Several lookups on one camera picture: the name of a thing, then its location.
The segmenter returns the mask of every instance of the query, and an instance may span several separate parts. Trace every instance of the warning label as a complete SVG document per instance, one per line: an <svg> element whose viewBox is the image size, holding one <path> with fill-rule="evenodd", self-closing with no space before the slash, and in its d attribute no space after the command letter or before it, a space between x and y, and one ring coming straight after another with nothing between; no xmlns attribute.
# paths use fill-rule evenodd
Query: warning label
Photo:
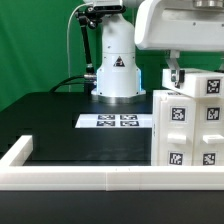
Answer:
<svg viewBox="0 0 224 224"><path fill-rule="evenodd" d="M116 61L115 64L114 64L114 67L125 67L124 62L123 62L123 60L122 60L121 57L119 57L119 58L117 59L117 61Z"/></svg>

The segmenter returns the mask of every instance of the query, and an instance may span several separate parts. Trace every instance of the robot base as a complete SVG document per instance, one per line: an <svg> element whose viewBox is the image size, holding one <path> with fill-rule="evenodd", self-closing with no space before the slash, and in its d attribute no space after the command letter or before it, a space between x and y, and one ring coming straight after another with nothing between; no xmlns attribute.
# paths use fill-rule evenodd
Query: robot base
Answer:
<svg viewBox="0 0 224 224"><path fill-rule="evenodd" d="M102 102L102 103L110 103L110 104L122 104L122 103L136 103L142 102L146 99L146 92L141 91L139 95L132 97L107 97L94 94L94 90L92 91L92 99L94 101Z"/></svg>

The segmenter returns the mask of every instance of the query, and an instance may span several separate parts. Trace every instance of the white border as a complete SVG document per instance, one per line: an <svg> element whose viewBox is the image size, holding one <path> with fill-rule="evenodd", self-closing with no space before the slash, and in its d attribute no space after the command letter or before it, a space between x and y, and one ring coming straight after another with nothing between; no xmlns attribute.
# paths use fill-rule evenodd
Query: white border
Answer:
<svg viewBox="0 0 224 224"><path fill-rule="evenodd" d="M21 166L32 149L32 136L22 136L0 160L0 190L224 190L221 166Z"/></svg>

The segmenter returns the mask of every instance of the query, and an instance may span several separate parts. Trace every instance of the white block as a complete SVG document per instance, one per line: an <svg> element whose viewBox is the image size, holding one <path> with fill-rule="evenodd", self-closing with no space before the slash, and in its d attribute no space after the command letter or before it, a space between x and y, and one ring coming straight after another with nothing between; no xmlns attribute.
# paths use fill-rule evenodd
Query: white block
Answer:
<svg viewBox="0 0 224 224"><path fill-rule="evenodd" d="M170 90L154 91L152 165L192 164L195 100Z"/></svg>
<svg viewBox="0 0 224 224"><path fill-rule="evenodd" d="M184 145L187 143L187 137L186 135L169 134L167 138L167 142Z"/></svg>
<svg viewBox="0 0 224 224"><path fill-rule="evenodd" d="M193 98L224 97L223 73L185 69L185 81L180 88L171 81L170 69L163 70L163 86Z"/></svg>
<svg viewBox="0 0 224 224"><path fill-rule="evenodd" d="M224 144L224 137L221 135L204 135L203 141L207 144Z"/></svg>

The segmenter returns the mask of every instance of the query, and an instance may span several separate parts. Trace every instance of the black cable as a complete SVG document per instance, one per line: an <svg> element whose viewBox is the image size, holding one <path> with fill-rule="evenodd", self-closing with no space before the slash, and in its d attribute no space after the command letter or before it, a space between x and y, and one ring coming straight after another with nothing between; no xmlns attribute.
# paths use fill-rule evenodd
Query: black cable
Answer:
<svg viewBox="0 0 224 224"><path fill-rule="evenodd" d="M60 88L61 86L70 86L70 85L84 85L84 84L93 84L94 82L69 82L69 83L63 83L60 85L57 85L54 87L54 91L55 92L58 88Z"/></svg>
<svg viewBox="0 0 224 224"><path fill-rule="evenodd" d="M57 84L56 86L54 86L53 88L51 88L50 92L51 92L51 93L55 92L61 85L65 84L65 83L67 83L67 82L69 82L69 81L72 81L72 80L75 80L75 79L82 79L82 78L84 78L83 75L80 75L80 76L72 76L72 77L70 77L70 78L67 78L67 79L63 80L62 82L58 83L58 84Z"/></svg>

